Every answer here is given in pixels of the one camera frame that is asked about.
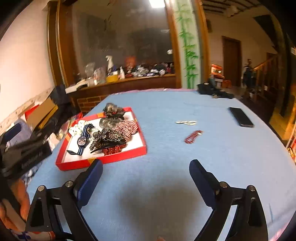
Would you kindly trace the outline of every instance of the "person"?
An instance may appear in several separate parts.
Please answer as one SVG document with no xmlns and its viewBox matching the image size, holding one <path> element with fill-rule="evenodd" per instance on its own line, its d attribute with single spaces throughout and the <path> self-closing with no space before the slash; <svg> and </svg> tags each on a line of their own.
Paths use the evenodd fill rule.
<svg viewBox="0 0 296 241">
<path fill-rule="evenodd" d="M 250 96 L 250 92 L 253 88 L 253 68 L 252 68 L 252 60 L 248 58 L 247 64 L 244 66 L 243 72 L 242 72 L 242 85 L 243 87 L 247 87 L 246 91 L 244 93 L 245 97 Z"/>
<path fill-rule="evenodd" d="M 15 195 L 17 201 L 20 203 L 21 208 L 20 208 L 20 215 L 24 220 L 27 220 L 29 210 L 30 210 L 30 199 L 29 195 L 26 191 L 26 185 L 25 183 L 19 179 L 16 181 L 12 186 L 11 190 L 13 194 Z M 26 237 L 25 239 L 22 239 L 23 235 L 19 235 L 20 231 L 16 227 L 16 225 L 6 216 L 6 211 L 5 207 L 3 206 L 2 203 L 0 203 L 0 219 L 2 220 L 3 224 L 7 229 L 10 229 L 12 234 L 18 238 L 19 240 L 27 240 Z M 162 237 L 158 237 L 156 241 L 165 241 Z"/>
</svg>

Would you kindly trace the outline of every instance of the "black smartphone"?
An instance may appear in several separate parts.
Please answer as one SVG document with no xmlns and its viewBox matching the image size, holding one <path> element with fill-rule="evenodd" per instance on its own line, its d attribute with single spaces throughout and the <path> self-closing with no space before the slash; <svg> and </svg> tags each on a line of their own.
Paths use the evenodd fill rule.
<svg viewBox="0 0 296 241">
<path fill-rule="evenodd" d="M 231 113 L 242 127 L 254 127 L 254 124 L 240 108 L 229 107 Z"/>
</svg>

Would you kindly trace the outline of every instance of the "yellow container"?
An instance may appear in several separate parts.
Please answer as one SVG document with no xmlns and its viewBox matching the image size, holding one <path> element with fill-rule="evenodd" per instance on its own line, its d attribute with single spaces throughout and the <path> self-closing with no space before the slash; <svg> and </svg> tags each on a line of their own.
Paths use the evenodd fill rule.
<svg viewBox="0 0 296 241">
<path fill-rule="evenodd" d="M 107 83 L 112 83 L 118 81 L 118 75 L 111 75 L 106 78 Z"/>
</svg>

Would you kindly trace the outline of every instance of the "red plaid scrunchie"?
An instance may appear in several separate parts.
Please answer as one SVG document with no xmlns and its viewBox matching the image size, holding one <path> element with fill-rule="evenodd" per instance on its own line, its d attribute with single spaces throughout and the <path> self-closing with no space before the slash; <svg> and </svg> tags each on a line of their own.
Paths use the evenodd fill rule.
<svg viewBox="0 0 296 241">
<path fill-rule="evenodd" d="M 117 126 L 113 128 L 115 131 L 121 131 L 123 133 L 125 141 L 127 141 L 131 135 L 137 133 L 138 124 L 135 120 L 124 120 L 119 122 Z"/>
</svg>

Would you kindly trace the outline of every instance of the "screw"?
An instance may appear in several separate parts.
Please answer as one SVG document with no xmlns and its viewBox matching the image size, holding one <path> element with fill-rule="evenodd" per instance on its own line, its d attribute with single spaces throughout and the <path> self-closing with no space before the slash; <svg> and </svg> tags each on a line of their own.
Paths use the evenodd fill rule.
<svg viewBox="0 0 296 241">
<path fill-rule="evenodd" d="M 45 186 L 41 185 L 41 186 L 39 186 L 39 187 L 37 188 L 37 190 L 38 190 L 39 192 L 41 192 L 41 191 L 44 190 L 44 188 L 45 188 Z"/>
<path fill-rule="evenodd" d="M 252 192 L 256 190 L 255 187 L 252 186 L 252 185 L 249 186 L 249 189 L 250 189 L 250 191 L 252 191 Z"/>
<path fill-rule="evenodd" d="M 220 182 L 220 187 L 226 188 L 228 185 L 226 182 Z"/>
<path fill-rule="evenodd" d="M 66 184 L 65 184 L 65 186 L 67 188 L 72 187 L 72 185 L 73 185 L 73 182 L 72 181 L 67 181 Z"/>
</svg>

